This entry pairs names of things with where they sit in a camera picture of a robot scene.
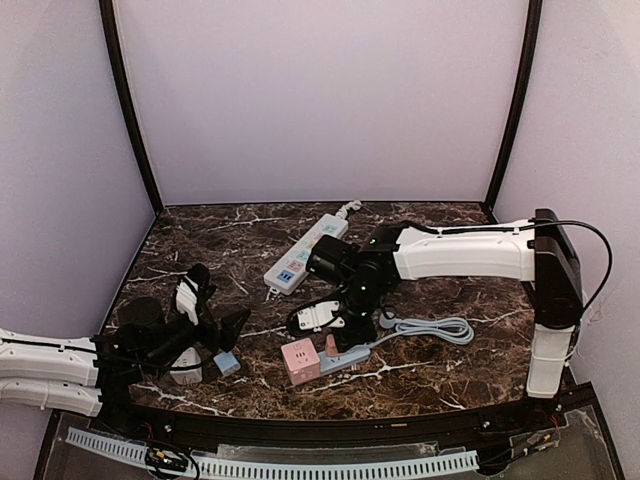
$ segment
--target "white perforated rail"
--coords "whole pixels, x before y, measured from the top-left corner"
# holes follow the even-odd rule
[[[118,440],[96,432],[69,428],[67,443],[112,460],[145,468],[146,446],[139,442]],[[259,480],[417,480],[467,472],[478,468],[475,451],[381,463],[347,465],[291,465],[253,463],[193,455],[203,479]],[[184,475],[195,476],[192,465]]]

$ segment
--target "gray cable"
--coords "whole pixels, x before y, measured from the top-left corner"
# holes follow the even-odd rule
[[[382,328],[393,328],[395,331],[367,344],[374,348],[387,340],[400,336],[433,335],[455,345],[467,345],[473,340],[473,327],[461,317],[443,318],[442,320],[420,320],[417,318],[385,318],[380,317]]]

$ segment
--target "black marble table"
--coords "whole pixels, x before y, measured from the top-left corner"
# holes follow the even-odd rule
[[[203,263],[218,285],[214,313],[253,310],[234,353],[241,370],[221,376],[204,368],[202,383],[182,387],[169,375],[131,386],[134,402],[208,415],[252,419],[376,419],[440,413],[518,399],[533,333],[533,310],[519,282],[499,278],[433,278],[404,282],[390,295],[400,317],[470,320],[476,337],[455,346],[430,337],[400,337],[376,348],[357,370],[345,370],[294,387],[280,347],[292,341],[284,328],[295,306],[328,293],[309,277],[290,297],[268,298],[262,277],[324,213],[340,203],[169,207],[158,219],[116,301],[160,299],[165,311],[180,275]],[[360,243],[383,222],[429,225],[488,223],[475,203],[366,202],[349,217],[344,240]],[[324,333],[312,340],[318,350]],[[201,351],[203,358],[208,353]]]

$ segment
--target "white wall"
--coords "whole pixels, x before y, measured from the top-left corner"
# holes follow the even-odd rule
[[[484,198],[525,0],[116,4],[167,204]]]
[[[615,269],[572,362],[598,393],[627,478],[640,478],[640,3],[545,2],[529,94],[497,216],[549,206],[610,238]],[[605,253],[570,230],[592,293]]]
[[[0,2],[0,327],[95,333],[152,218],[98,2]],[[48,417],[0,404],[1,480],[32,477]]]

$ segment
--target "pink adapter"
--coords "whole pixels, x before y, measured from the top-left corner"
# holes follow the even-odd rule
[[[287,343],[280,349],[291,383],[300,385],[320,376],[320,357],[310,339]]]

